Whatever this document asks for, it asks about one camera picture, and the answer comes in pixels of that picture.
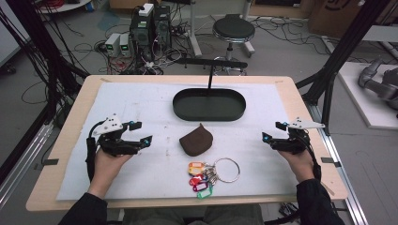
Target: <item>human hand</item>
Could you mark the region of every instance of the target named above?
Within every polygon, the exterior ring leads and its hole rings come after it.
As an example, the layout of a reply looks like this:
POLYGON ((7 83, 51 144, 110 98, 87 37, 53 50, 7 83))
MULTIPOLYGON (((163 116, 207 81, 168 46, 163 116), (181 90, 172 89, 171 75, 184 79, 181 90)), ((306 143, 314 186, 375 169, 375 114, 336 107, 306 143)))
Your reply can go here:
POLYGON ((113 157, 100 149, 95 159, 94 177, 87 192, 103 199, 120 169, 131 157, 132 155, 113 157))
POLYGON ((295 155, 289 152, 278 152, 287 160, 299 183, 305 180, 314 179, 314 163, 310 153, 307 150, 295 155))

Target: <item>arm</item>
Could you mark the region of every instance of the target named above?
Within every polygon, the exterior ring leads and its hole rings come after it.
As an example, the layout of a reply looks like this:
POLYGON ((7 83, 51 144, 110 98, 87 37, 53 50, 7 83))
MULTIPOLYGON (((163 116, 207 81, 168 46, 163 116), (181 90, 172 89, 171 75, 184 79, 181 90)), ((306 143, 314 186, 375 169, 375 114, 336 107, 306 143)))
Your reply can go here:
POLYGON ((297 196, 302 224, 344 224, 333 213, 328 192, 314 179, 314 164, 308 151, 295 155, 281 151, 279 153, 287 160, 299 182, 297 196))
POLYGON ((112 157, 102 150, 96 155, 96 169, 88 191, 76 202, 60 221, 60 225, 106 224, 106 192, 119 174, 123 164, 132 156, 112 157))

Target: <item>wooden table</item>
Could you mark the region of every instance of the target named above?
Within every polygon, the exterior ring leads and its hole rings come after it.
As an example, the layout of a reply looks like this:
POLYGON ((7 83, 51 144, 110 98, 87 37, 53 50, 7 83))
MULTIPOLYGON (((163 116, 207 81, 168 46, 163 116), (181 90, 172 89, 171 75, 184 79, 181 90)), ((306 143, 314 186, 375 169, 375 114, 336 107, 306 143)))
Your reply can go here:
MULTIPOLYGON (((49 158, 59 158, 58 164, 45 166, 38 181, 27 201, 26 208, 29 211, 53 211, 68 210, 75 201, 57 201, 56 196, 61 187, 69 156, 77 142, 84 121, 93 105, 102 83, 207 83, 208 76, 89 76, 77 97, 69 117, 63 126, 53 151, 49 158)), ((275 84, 283 101, 289 121, 297 116, 302 119, 312 120, 303 103, 299 91, 289 77, 266 76, 217 76, 213 83, 268 83, 275 84)), ((332 200, 343 200, 347 192, 340 175, 332 163, 321 163, 320 158, 329 158, 323 141, 316 129, 309 129, 311 142, 318 162, 322 166, 322 183, 329 192, 332 200)), ((108 201, 110 208, 132 207, 162 207, 185 205, 211 205, 232 203, 277 203, 295 202, 295 195, 268 195, 268 196, 244 196, 244 197, 217 197, 208 198, 205 201, 196 198, 189 199, 141 199, 141 200, 114 200, 108 201)))

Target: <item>brown pouch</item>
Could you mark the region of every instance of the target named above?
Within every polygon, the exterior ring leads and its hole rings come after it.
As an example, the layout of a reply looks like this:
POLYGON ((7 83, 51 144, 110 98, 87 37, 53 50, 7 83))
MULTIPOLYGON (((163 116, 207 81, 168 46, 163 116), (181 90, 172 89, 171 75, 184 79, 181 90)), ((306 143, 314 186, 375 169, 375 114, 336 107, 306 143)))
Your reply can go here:
POLYGON ((190 157, 197 157, 213 144, 213 135, 202 124, 193 132, 179 139, 185 153, 190 157))

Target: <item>black stool seat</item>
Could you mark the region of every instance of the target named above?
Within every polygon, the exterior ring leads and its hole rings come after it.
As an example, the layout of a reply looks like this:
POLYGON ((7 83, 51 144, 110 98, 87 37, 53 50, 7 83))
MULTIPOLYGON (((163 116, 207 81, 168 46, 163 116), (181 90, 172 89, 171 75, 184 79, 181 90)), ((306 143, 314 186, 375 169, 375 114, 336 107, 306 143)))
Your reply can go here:
POLYGON ((244 43, 254 37, 254 26, 239 17, 225 17, 213 25, 215 37, 233 43, 244 43))

